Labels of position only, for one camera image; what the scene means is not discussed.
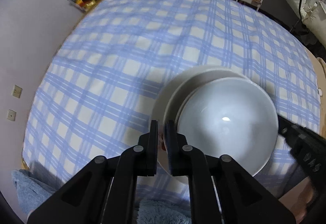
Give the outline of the person's right hand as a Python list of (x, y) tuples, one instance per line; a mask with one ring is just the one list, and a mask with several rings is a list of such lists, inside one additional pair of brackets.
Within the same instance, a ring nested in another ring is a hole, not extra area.
[(311, 180), (306, 177), (285, 193), (279, 201), (293, 213), (296, 223), (300, 223), (307, 213), (307, 205), (312, 201), (313, 196), (314, 189)]

